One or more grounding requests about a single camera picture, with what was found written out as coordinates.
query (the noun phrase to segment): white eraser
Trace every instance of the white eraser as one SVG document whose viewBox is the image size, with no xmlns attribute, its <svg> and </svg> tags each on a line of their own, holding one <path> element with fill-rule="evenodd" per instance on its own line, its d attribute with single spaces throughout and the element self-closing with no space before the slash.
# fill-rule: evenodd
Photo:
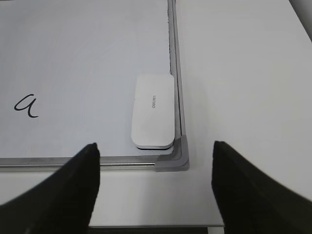
<svg viewBox="0 0 312 234">
<path fill-rule="evenodd" d="M 141 75 L 136 81 L 132 141 L 139 149 L 168 149 L 175 139 L 175 79 Z"/>
</svg>

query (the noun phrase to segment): whiteboard frame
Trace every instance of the whiteboard frame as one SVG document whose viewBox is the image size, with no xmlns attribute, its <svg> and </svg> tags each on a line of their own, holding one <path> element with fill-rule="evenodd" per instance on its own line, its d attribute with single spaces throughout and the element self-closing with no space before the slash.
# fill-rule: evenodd
<svg viewBox="0 0 312 234">
<path fill-rule="evenodd" d="M 175 78 L 175 141 L 169 155 L 102 156 L 101 170 L 182 171 L 189 168 L 189 152 L 185 132 L 179 48 L 176 24 L 176 0 L 168 0 L 170 70 Z M 72 157 L 0 158 L 0 172 L 55 171 Z"/>
</svg>

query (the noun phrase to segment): gray plastic corner piece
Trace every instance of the gray plastic corner piece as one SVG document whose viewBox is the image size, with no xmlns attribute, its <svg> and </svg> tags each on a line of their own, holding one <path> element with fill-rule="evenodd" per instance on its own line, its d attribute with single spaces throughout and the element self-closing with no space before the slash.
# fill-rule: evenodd
<svg viewBox="0 0 312 234">
<path fill-rule="evenodd" d="M 156 172 L 186 171 L 189 167 L 189 149 L 186 135 L 175 140 L 175 150 L 172 154 L 160 156 L 155 162 Z"/>
</svg>

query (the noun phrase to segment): whiteboard surface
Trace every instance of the whiteboard surface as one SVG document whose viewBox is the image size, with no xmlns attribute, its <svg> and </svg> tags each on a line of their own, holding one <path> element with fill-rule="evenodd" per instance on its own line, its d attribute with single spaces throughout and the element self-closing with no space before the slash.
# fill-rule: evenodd
<svg viewBox="0 0 312 234">
<path fill-rule="evenodd" d="M 97 142 L 102 156 L 131 140 L 140 74 L 170 72 L 167 0 L 0 2 L 0 157 L 68 157 Z M 27 106 L 34 98 L 30 118 Z"/>
</svg>

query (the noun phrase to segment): white desk surface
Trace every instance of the white desk surface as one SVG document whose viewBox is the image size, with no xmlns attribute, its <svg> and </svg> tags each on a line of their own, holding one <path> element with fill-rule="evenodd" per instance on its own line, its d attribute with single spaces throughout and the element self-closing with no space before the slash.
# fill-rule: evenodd
<svg viewBox="0 0 312 234">
<path fill-rule="evenodd" d="M 91 225 L 222 224 L 215 140 L 312 199 L 312 45 L 284 0 L 177 0 L 189 171 L 102 172 Z M 0 174 L 0 203 L 49 173 Z"/>
</svg>

